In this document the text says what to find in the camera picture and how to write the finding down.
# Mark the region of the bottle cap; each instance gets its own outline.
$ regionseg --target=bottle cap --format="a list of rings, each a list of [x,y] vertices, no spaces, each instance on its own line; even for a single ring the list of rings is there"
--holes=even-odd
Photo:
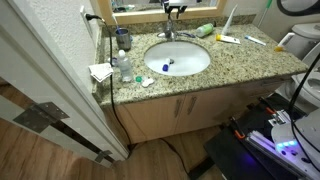
[[[216,41],[220,41],[221,40],[221,35],[220,34],[217,34],[216,35]]]
[[[142,81],[142,77],[141,76],[137,76],[136,77],[136,82],[141,82]]]
[[[202,29],[201,29],[201,28],[198,28],[198,29],[196,30],[196,35],[197,35],[198,37],[203,36],[203,32],[202,32]]]
[[[167,72],[168,69],[169,69],[169,66],[167,64],[163,65],[162,71],[166,71]]]
[[[120,58],[126,57],[126,52],[124,52],[124,50],[120,50],[120,51],[119,51],[119,57],[120,57]]]

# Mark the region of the blue object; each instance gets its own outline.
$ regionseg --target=blue object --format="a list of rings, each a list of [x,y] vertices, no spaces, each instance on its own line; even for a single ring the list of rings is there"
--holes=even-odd
[[[119,34],[121,35],[121,31],[120,31],[120,28],[119,26],[117,25],[117,31],[119,32]]]
[[[294,141],[289,141],[290,145],[295,145],[296,143]]]
[[[162,67],[162,71],[167,72],[167,71],[168,71],[168,69],[169,69],[169,66],[168,66],[167,64],[163,65],[163,67]]]
[[[112,66],[118,66],[118,59],[116,57],[113,57],[111,60],[111,65]]]
[[[179,32],[178,35],[179,36],[186,36],[186,37],[190,37],[190,38],[196,38],[195,35],[190,34],[190,33],[186,33],[186,32]]]

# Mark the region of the white sink basin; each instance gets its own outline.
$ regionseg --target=white sink basin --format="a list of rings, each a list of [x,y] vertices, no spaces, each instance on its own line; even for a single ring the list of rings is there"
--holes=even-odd
[[[166,59],[174,61],[167,72],[162,70]],[[210,56],[202,47],[188,42],[166,42],[151,47],[144,56],[153,71],[168,76],[189,76],[206,69]]]

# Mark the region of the toothbrush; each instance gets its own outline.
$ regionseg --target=toothbrush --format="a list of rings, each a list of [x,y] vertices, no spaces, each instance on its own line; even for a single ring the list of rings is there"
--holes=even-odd
[[[233,8],[233,10],[231,11],[231,14],[230,14],[230,16],[229,16],[229,19],[228,19],[226,25],[224,25],[224,27],[223,27],[223,29],[222,29],[221,35],[227,35],[228,30],[229,30],[229,27],[230,27],[230,24],[231,24],[231,22],[232,22],[233,13],[236,11],[237,7],[238,7],[238,4],[237,4],[237,5]]]
[[[259,21],[258,28],[261,26],[261,23],[262,23],[264,17],[266,16],[266,14],[267,14],[267,12],[268,12],[268,9],[270,8],[271,3],[272,3],[272,0],[269,0],[269,1],[268,1],[268,4],[267,4],[267,7],[266,7],[266,9],[264,10],[263,15],[262,15],[262,17],[261,17],[261,19],[260,19],[260,21]]]
[[[120,28],[119,28],[119,25],[118,25],[118,21],[116,19],[116,16],[114,15],[114,13],[112,13],[112,19],[114,20],[114,22],[116,22],[117,31],[119,32],[119,34],[121,34]]]
[[[190,38],[196,38],[195,35],[190,34],[190,33],[186,33],[186,32],[178,32],[177,35],[178,35],[178,36],[190,37]]]
[[[253,42],[255,42],[255,43],[261,44],[261,45],[263,45],[263,46],[267,45],[265,42],[262,42],[262,41],[260,41],[259,39],[253,38],[253,37],[251,37],[251,36],[249,36],[249,35],[246,35],[244,38],[245,38],[245,39],[248,39],[248,40],[250,40],[250,41],[253,41]]]

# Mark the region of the white towel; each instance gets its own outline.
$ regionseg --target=white towel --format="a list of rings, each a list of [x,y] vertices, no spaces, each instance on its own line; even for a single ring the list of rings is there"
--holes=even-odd
[[[89,69],[91,76],[98,82],[102,82],[113,73],[113,69],[109,63],[91,65]]]

